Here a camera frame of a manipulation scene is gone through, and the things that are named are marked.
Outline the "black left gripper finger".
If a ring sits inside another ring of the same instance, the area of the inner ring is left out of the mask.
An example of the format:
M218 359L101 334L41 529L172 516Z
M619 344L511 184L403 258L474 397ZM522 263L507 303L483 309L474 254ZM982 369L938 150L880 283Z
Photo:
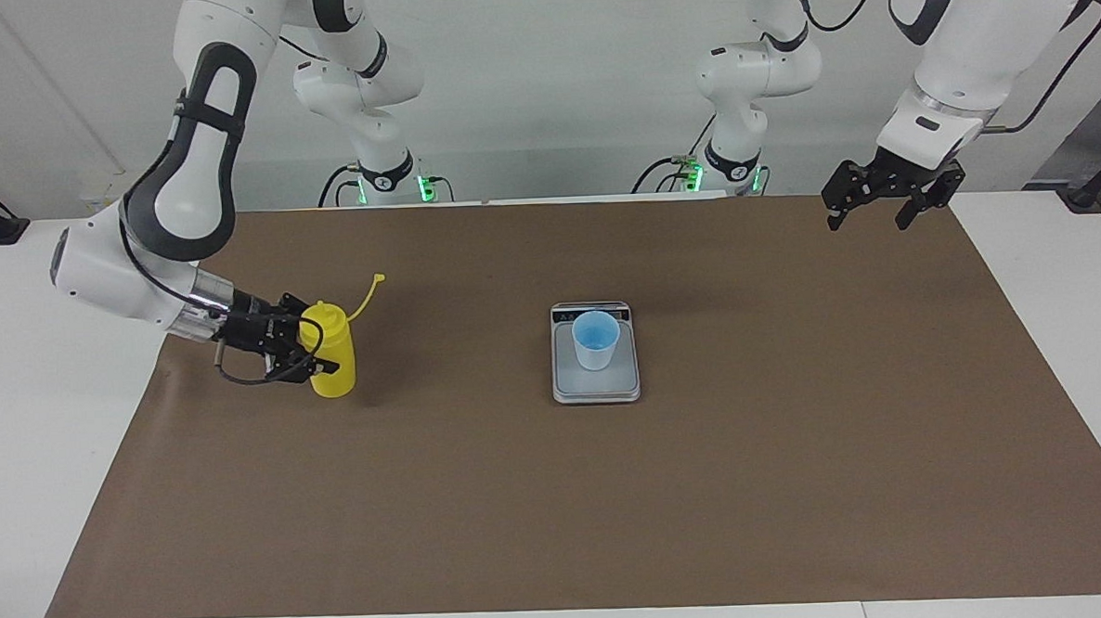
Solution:
M853 161L841 161L826 180L822 188L824 207L827 208L827 226L832 232L844 223L849 212L881 198L879 181L872 183L876 169L863 167Z
M950 199L964 181L960 163L947 163L935 173L905 176L900 187L905 191L905 204L896 214L896 226L907 230L922 212L933 212L949 206Z

